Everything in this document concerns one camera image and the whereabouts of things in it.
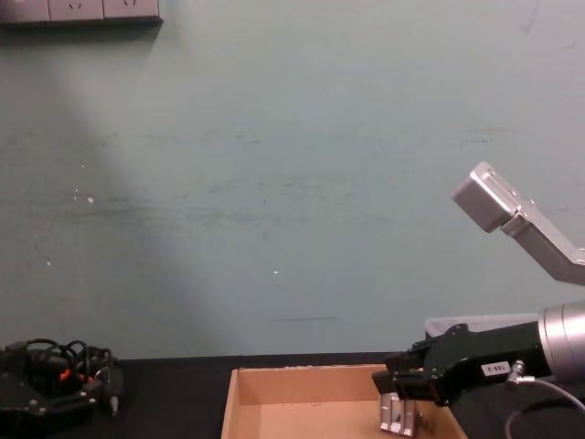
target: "metal bracket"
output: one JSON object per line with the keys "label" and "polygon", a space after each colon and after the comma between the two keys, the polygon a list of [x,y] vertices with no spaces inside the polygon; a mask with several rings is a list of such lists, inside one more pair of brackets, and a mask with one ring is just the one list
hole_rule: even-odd
{"label": "metal bracket", "polygon": [[585,285],[585,249],[575,247],[493,166],[476,166],[452,198],[485,231],[499,227],[514,238],[554,279]]}
{"label": "metal bracket", "polygon": [[415,437],[420,422],[414,400],[401,400],[397,393],[380,398],[380,429],[406,437]]}

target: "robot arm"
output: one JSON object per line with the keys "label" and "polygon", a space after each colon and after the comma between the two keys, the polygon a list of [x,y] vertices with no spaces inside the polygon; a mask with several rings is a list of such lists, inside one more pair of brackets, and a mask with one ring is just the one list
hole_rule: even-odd
{"label": "robot arm", "polygon": [[[452,198],[483,230],[499,227],[512,236],[553,278],[585,285],[585,249],[574,247],[489,164],[480,163]],[[373,376],[383,395],[382,428],[410,436],[414,430],[405,425],[413,423],[413,400],[450,405],[472,388],[514,384],[524,375],[585,380],[585,301],[544,309],[537,322],[512,327],[474,333],[457,325],[388,358],[386,366]],[[403,402],[405,416],[394,413],[389,394]]]}
{"label": "robot arm", "polygon": [[452,198],[485,231],[499,227],[514,238],[554,279],[585,285],[585,249],[576,248],[489,164],[476,166]]}

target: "gray cable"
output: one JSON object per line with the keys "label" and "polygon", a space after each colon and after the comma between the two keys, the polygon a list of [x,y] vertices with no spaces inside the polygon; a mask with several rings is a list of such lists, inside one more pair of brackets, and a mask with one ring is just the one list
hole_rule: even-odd
{"label": "gray cable", "polygon": [[[548,387],[549,389],[552,389],[556,393],[560,393],[562,396],[564,396],[569,401],[571,401],[573,404],[575,404],[575,406],[579,410],[581,410],[583,413],[585,413],[585,404],[583,404],[583,402],[579,401],[579,399],[577,397],[571,395],[569,392],[560,388],[556,384],[553,384],[552,382],[548,382],[548,381],[540,380],[538,378],[534,378],[533,380],[519,381],[518,384],[523,385],[523,386],[530,385],[530,384],[537,384],[539,386]],[[512,427],[512,422],[514,421],[514,419],[517,418],[520,414],[522,414],[522,411],[516,410],[515,412],[512,412],[512,414],[510,414],[510,416],[508,416],[508,419],[505,420],[505,439],[513,439],[510,428]]]}

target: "cardboard box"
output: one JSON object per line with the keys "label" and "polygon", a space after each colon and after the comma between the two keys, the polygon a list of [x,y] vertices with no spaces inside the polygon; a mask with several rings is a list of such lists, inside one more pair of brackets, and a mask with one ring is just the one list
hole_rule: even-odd
{"label": "cardboard box", "polygon": [[[389,439],[379,429],[381,365],[240,369],[231,374],[221,439]],[[418,439],[466,439],[447,408],[419,402]]]}

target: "white label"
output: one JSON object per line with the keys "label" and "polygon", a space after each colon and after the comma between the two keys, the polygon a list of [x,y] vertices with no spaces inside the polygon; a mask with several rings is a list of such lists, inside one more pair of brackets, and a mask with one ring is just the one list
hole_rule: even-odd
{"label": "white label", "polygon": [[507,361],[500,361],[499,363],[482,364],[482,370],[486,377],[504,375],[510,372],[510,363]]}

